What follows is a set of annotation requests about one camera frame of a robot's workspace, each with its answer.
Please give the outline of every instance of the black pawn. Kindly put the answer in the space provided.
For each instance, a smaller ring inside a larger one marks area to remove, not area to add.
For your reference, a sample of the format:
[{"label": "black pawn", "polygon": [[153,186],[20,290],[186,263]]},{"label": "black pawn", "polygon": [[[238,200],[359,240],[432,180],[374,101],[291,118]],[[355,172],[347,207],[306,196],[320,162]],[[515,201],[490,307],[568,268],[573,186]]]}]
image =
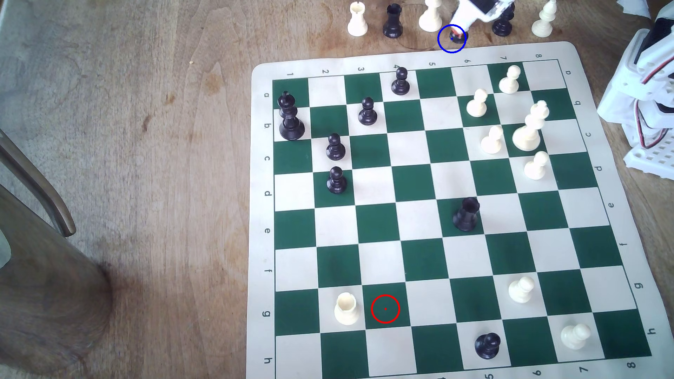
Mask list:
[{"label": "black pawn", "polygon": [[346,178],[342,176],[342,169],[337,166],[330,169],[328,190],[333,194],[341,194],[346,190]]},{"label": "black pawn", "polygon": [[477,224],[477,211],[480,210],[480,203],[476,198],[465,198],[461,202],[461,208],[454,213],[452,221],[454,226],[461,231],[472,231]]},{"label": "black pawn", "polygon": [[498,334],[482,334],[475,340],[475,352],[482,359],[491,359],[499,353],[500,345],[501,337]]},{"label": "black pawn", "polygon": [[370,97],[366,97],[361,104],[363,105],[363,110],[358,113],[358,121],[363,125],[372,125],[377,122],[377,112],[374,110],[374,100]]},{"label": "black pawn", "polygon": [[410,92],[410,84],[407,82],[407,69],[398,67],[396,70],[396,79],[391,83],[391,91],[397,95],[404,95]]},{"label": "black pawn", "polygon": [[344,158],[346,148],[342,144],[339,134],[333,133],[328,136],[328,148],[326,149],[326,154],[328,155],[328,158],[333,161],[339,161]]},{"label": "black pawn", "polygon": [[386,8],[388,20],[384,24],[384,35],[388,38],[398,38],[402,36],[402,24],[400,23],[400,14],[402,7],[398,4],[391,4]]}]

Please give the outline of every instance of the chess piece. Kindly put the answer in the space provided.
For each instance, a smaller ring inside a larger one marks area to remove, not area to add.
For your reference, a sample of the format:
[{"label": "chess piece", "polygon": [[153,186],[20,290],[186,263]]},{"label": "chess piece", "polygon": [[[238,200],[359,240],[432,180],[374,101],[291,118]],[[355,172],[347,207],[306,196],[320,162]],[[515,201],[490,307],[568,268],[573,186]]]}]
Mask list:
[{"label": "chess piece", "polygon": [[365,13],[365,4],[360,1],[355,1],[349,6],[351,12],[351,21],[348,22],[346,30],[354,37],[360,37],[367,33],[367,22],[363,14]]}]

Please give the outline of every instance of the captured chess piece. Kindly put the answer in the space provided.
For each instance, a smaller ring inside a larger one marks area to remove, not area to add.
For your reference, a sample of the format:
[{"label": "captured chess piece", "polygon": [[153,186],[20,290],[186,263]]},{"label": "captured chess piece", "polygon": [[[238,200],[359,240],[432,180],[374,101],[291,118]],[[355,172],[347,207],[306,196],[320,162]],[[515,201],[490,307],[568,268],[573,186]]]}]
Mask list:
[{"label": "captured chess piece", "polygon": [[491,359],[499,353],[500,345],[501,337],[498,334],[482,334],[475,340],[475,352],[482,359]]},{"label": "captured chess piece", "polygon": [[278,97],[278,106],[279,114],[283,117],[281,125],[278,126],[281,137],[288,141],[298,140],[304,135],[304,123],[297,118],[295,98],[288,91],[284,91]]}]

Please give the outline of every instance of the white square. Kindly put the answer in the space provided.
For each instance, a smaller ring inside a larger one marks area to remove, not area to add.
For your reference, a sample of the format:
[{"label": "white square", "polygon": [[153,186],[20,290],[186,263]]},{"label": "white square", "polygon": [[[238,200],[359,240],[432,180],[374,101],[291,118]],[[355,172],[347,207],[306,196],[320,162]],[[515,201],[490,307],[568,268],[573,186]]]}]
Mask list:
[{"label": "white square", "polygon": [[316,246],[354,245],[358,243],[356,206],[316,208]]},{"label": "white square", "polygon": [[493,94],[491,77],[486,65],[452,67],[456,96],[474,96],[478,88]]},{"label": "white square", "polygon": [[450,279],[491,276],[487,239],[483,234],[444,237],[445,261]]},{"label": "white square", "polygon": [[366,136],[369,134],[386,133],[386,114],[384,103],[374,103],[373,110],[377,112],[377,121],[372,125],[363,125],[358,121],[358,114],[363,110],[361,103],[348,104],[346,106],[346,119],[348,121],[348,134],[350,136]]},{"label": "white square", "polygon": [[600,227],[609,224],[599,188],[561,189],[559,198],[569,228]]},{"label": "white square", "polygon": [[[555,345],[558,362],[589,361],[604,359],[604,350],[599,341],[594,316],[591,313],[560,314],[548,316],[548,324],[552,333],[552,343]],[[566,326],[585,324],[590,327],[590,338],[585,340],[585,346],[578,350],[569,349],[561,342],[561,331]]]},{"label": "white square", "polygon": [[276,250],[276,290],[318,288],[318,261],[315,247]]},{"label": "white square", "polygon": [[456,96],[422,98],[421,114],[426,130],[457,129],[463,127]]},{"label": "white square", "polygon": [[370,376],[417,372],[411,327],[367,329],[365,340],[367,341],[367,365]]},{"label": "white square", "polygon": [[387,138],[392,166],[427,165],[431,162],[425,131],[389,133]]},{"label": "white square", "polygon": [[319,333],[276,337],[277,379],[322,378],[321,361]]},{"label": "white square", "polygon": [[355,169],[352,175],[353,198],[356,205],[396,202],[391,166]]},{"label": "white square", "polygon": [[557,60],[524,62],[524,74],[529,90],[552,90],[566,88]]},{"label": "white square", "polygon": [[407,282],[405,287],[412,326],[456,323],[449,279]]},{"label": "white square", "polygon": [[309,106],[345,105],[344,76],[309,78]]},{"label": "white square", "polygon": [[592,312],[636,308],[623,266],[581,268]]},{"label": "white square", "polygon": [[402,241],[442,237],[437,200],[397,202],[396,212]]},{"label": "white square", "polygon": [[[459,322],[456,325],[464,370],[510,366],[506,331],[501,320]],[[501,337],[499,353],[492,359],[482,359],[475,353],[475,340],[482,334],[496,333]]]},{"label": "white square", "polygon": [[479,196],[480,216],[485,234],[526,231],[520,197],[517,194]]},{"label": "white square", "polygon": [[[510,287],[510,283],[519,281],[523,276],[528,276],[534,280],[534,289],[530,292],[531,299],[529,299],[529,301],[526,303],[518,303],[510,297],[508,288]],[[535,272],[494,275],[493,278],[502,320],[510,318],[544,317],[547,315],[545,303],[543,302],[543,295],[541,294],[541,286],[539,285],[539,276]]]},{"label": "white square", "polygon": [[580,268],[569,229],[527,231],[526,234],[537,272]]},{"label": "white square", "polygon": [[431,163],[436,199],[469,198],[477,195],[469,161]]},{"label": "white square", "polygon": [[394,94],[391,90],[391,85],[395,79],[395,71],[379,73],[379,83],[381,83],[381,98],[384,100],[384,102],[419,99],[419,84],[417,83],[416,71],[407,71],[407,82],[410,84],[410,92],[407,92],[404,95]]},{"label": "white square", "polygon": [[313,173],[274,175],[274,189],[276,212],[313,208]]},{"label": "white square", "polygon": [[358,255],[361,260],[362,284],[405,281],[400,241],[361,243],[358,245]]}]

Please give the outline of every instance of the green square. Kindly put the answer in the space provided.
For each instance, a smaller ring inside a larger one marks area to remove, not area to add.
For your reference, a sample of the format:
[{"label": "green square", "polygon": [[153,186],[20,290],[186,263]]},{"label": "green square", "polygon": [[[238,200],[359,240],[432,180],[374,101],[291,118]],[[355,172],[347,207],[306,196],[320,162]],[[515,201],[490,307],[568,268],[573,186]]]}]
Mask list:
[{"label": "green square", "polygon": [[621,266],[618,244],[611,226],[571,229],[580,268]]},{"label": "green square", "polygon": [[318,287],[344,287],[361,284],[358,245],[319,247]]},{"label": "green square", "polygon": [[541,366],[557,363],[547,317],[503,320],[511,366]]},{"label": "green square", "polygon": [[324,379],[369,377],[365,331],[321,333],[321,364]]},{"label": "green square", "polygon": [[348,136],[348,118],[346,105],[310,108],[311,137],[327,138],[330,134]]},{"label": "green square", "polygon": [[396,166],[392,170],[397,202],[435,199],[431,165]]},{"label": "green square", "polygon": [[477,223],[472,231],[461,231],[454,226],[454,213],[461,208],[463,198],[458,199],[442,199],[437,201],[437,211],[440,214],[440,227],[442,228],[443,237],[455,237],[457,235],[475,235],[484,234],[482,228],[482,216],[477,212]]},{"label": "green square", "polygon": [[426,141],[431,163],[468,160],[463,129],[427,130]]},{"label": "green square", "polygon": [[651,356],[639,310],[595,313],[594,322],[606,359]]},{"label": "green square", "polygon": [[561,229],[568,227],[559,192],[519,194],[526,230]]},{"label": "green square", "polygon": [[451,67],[417,70],[421,98],[456,96]]},{"label": "green square", "polygon": [[574,110],[574,105],[571,103],[569,90],[566,88],[531,91],[531,97],[533,97],[534,103],[537,103],[539,100],[545,100],[548,104],[550,116],[545,119],[546,121],[576,118],[576,111]]},{"label": "green square", "polygon": [[553,154],[550,165],[560,190],[597,186],[594,167],[587,152]]},{"label": "green square", "polygon": [[488,234],[485,237],[494,275],[536,271],[526,232]]},{"label": "green square", "polygon": [[496,288],[491,276],[450,279],[457,322],[501,318]]},{"label": "green square", "polygon": [[441,238],[403,241],[401,244],[406,281],[426,281],[449,277],[445,247]]},{"label": "green square", "polygon": [[539,272],[539,283],[548,316],[592,311],[580,270]]},{"label": "green square", "polygon": [[316,246],[313,209],[275,212],[274,229],[276,250]]},{"label": "green square", "polygon": [[353,172],[343,170],[342,176],[346,179],[346,189],[341,194],[333,194],[328,190],[330,173],[313,173],[313,201],[316,208],[325,206],[354,205]]},{"label": "green square", "polygon": [[311,140],[274,142],[274,174],[310,173]]},{"label": "green square", "polygon": [[517,79],[517,83],[520,84],[520,87],[517,89],[517,91],[521,92],[529,90],[529,82],[526,80],[526,74],[524,73],[524,66],[522,65],[522,62],[494,63],[492,65],[487,65],[487,69],[489,70],[489,78],[491,79],[491,87],[494,89],[494,93],[502,93],[501,89],[499,88],[499,82],[501,82],[501,79],[508,76],[508,68],[513,65],[518,66],[521,71],[520,77]]},{"label": "green square", "polygon": [[277,336],[320,331],[317,289],[277,292],[274,309]]},{"label": "green square", "polygon": [[[405,283],[364,285],[363,303],[367,304],[368,311],[370,308],[372,309],[372,312],[365,312],[365,328],[367,329],[410,326],[410,313],[407,305]],[[398,314],[398,305],[400,305],[400,314]],[[374,316],[381,322],[375,320],[372,316],[373,312]]]},{"label": "green square", "polygon": [[345,75],[344,89],[347,104],[360,103],[366,97],[372,98],[375,102],[383,101],[378,73]]},{"label": "green square", "polygon": [[456,324],[412,327],[418,374],[463,370]]},{"label": "green square", "polygon": [[484,126],[484,125],[499,125],[501,121],[499,120],[499,113],[496,110],[496,100],[494,100],[493,94],[487,95],[487,112],[482,117],[473,117],[466,112],[466,105],[473,98],[470,96],[459,96],[459,112],[461,113],[461,121],[463,126]]},{"label": "green square", "polygon": [[351,143],[351,164],[354,169],[391,165],[388,139],[385,134],[351,136],[349,142]]},{"label": "green square", "polygon": [[507,158],[471,161],[470,166],[478,196],[517,192],[510,161]]},{"label": "green square", "polygon": [[398,213],[395,204],[356,206],[358,242],[398,241]]},{"label": "green square", "polygon": [[278,98],[283,91],[288,91],[295,98],[295,106],[298,108],[309,106],[309,79],[281,79],[272,82],[272,102],[274,109],[278,109]]},{"label": "green square", "polygon": [[419,100],[391,101],[384,103],[386,131],[411,132],[423,130],[423,116]]}]

